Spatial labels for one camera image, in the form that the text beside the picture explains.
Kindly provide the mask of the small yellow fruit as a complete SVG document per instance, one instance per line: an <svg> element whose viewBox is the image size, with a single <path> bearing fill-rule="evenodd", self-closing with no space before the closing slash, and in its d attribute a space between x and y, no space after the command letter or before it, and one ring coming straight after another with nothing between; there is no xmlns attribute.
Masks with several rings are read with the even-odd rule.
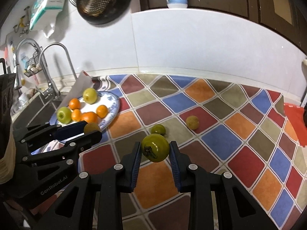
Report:
<svg viewBox="0 0 307 230"><path fill-rule="evenodd" d="M99 125L95 122L90 122L90 123L87 123L84 127L84 133L87 134L87 133L90 133L90 132L93 132L93 131L99 131L101 132L102 130L100 129Z"/></svg>

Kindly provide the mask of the green apple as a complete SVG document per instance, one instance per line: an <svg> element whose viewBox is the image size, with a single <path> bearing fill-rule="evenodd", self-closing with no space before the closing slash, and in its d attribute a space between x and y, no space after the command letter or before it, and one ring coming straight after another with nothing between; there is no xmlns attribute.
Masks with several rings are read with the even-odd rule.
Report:
<svg viewBox="0 0 307 230"><path fill-rule="evenodd" d="M61 107L57 111L57 120L62 124L71 122L71 110L68 107Z"/></svg>

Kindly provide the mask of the large bright orange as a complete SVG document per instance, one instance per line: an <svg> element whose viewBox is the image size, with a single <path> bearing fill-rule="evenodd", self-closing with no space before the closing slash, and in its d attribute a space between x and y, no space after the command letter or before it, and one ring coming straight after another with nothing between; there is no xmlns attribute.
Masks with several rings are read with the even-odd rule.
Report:
<svg viewBox="0 0 307 230"><path fill-rule="evenodd" d="M86 121L87 123L98 123L98 116L94 112L86 112L81 116L81 121Z"/></svg>

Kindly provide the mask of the small tangerine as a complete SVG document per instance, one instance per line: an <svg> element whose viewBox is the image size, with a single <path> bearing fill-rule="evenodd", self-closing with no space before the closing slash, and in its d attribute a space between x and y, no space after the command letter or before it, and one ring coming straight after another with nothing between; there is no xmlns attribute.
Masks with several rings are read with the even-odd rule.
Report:
<svg viewBox="0 0 307 230"><path fill-rule="evenodd" d="M80 109L75 109L72 111L71 113L71 119L74 121L74 122L79 122L82 118L82 112Z"/></svg>
<svg viewBox="0 0 307 230"><path fill-rule="evenodd" d="M108 108L105 105L100 105L96 108L96 114L99 118L105 118L108 115Z"/></svg>
<svg viewBox="0 0 307 230"><path fill-rule="evenodd" d="M70 108L70 110L79 110L81 108L81 103L79 101L79 99L77 98L73 98L69 101L68 107Z"/></svg>

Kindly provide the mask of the yellow-green apple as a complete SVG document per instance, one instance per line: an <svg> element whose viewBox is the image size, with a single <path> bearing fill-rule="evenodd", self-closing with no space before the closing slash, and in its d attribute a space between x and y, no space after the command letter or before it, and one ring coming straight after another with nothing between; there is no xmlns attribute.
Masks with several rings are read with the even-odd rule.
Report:
<svg viewBox="0 0 307 230"><path fill-rule="evenodd" d="M83 100L87 104L94 104L97 100L97 91L94 88L87 88L83 92Z"/></svg>

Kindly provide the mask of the small green tomato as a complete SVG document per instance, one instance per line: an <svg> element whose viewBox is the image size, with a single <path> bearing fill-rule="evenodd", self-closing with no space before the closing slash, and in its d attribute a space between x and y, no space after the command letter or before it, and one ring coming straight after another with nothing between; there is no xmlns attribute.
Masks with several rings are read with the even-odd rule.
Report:
<svg viewBox="0 0 307 230"><path fill-rule="evenodd" d="M156 124L151 128L150 132L151 134L156 133L156 134L164 136L166 134L166 128L162 124Z"/></svg>
<svg viewBox="0 0 307 230"><path fill-rule="evenodd" d="M146 136L142 142L143 155L153 163L165 160L170 153L170 145L166 138L157 133Z"/></svg>

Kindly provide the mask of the chrome kitchen faucet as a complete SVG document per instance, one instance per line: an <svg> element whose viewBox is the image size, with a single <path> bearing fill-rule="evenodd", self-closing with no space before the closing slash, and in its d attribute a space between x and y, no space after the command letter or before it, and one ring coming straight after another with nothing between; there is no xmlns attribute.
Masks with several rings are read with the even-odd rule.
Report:
<svg viewBox="0 0 307 230"><path fill-rule="evenodd" d="M21 47L26 44L31 45L35 49L35 53L32 55L32 58L30 58L26 62L24 67L24 74L26 75L26 77L31 77L33 75L36 75L38 72L43 71L48 84L48 88L43 92L43 96L47 97L49 96L49 94L53 94L55 97L58 97L60 95L60 92L56 87L55 82L50 76L43 50L35 40L26 38L18 44L14 53L14 60L16 61L15 67L19 65L19 51Z"/></svg>

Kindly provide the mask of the stainless steel sink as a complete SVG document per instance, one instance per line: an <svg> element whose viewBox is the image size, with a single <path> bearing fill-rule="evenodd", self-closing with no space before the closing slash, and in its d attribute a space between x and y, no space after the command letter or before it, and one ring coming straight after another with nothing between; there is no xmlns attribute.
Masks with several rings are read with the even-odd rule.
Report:
<svg viewBox="0 0 307 230"><path fill-rule="evenodd" d="M61 92L58 97L43 98L37 93L24 106L20 102L14 103L11 108L13 130L50 121L67 94L67 92Z"/></svg>

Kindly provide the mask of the blue white patterned plate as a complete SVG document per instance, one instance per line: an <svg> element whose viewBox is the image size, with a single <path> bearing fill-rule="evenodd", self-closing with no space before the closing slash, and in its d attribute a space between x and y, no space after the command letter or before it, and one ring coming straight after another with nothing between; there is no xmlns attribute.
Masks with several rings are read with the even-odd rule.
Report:
<svg viewBox="0 0 307 230"><path fill-rule="evenodd" d="M108 91L88 88L80 97L69 99L61 105L50 119L51 125L67 126L81 122L96 123L106 129L118 115L120 99Z"/></svg>

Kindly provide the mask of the thin gooseneck water tap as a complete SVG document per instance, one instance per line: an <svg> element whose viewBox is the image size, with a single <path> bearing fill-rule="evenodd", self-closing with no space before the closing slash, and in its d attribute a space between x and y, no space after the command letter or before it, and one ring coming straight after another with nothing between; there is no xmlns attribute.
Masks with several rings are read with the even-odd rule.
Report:
<svg viewBox="0 0 307 230"><path fill-rule="evenodd" d="M72 75L77 79L74 66L72 64L68 49L59 42L49 43L39 54L39 64L48 80Z"/></svg>

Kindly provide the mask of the teal paper towel pack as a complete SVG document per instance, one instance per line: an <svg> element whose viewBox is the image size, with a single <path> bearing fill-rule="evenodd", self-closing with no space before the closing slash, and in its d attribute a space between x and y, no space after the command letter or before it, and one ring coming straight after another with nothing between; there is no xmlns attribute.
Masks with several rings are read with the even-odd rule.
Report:
<svg viewBox="0 0 307 230"><path fill-rule="evenodd" d="M31 9L30 31L42 31L47 39L50 38L64 3L65 0L36 0Z"/></svg>

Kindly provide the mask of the black frying pan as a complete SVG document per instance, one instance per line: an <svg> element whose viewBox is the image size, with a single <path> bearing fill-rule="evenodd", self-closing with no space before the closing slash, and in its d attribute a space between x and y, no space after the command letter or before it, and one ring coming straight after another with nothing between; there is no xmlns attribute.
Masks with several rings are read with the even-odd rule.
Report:
<svg viewBox="0 0 307 230"><path fill-rule="evenodd" d="M90 24L102 25L118 19L131 0L77 0L80 16Z"/></svg>

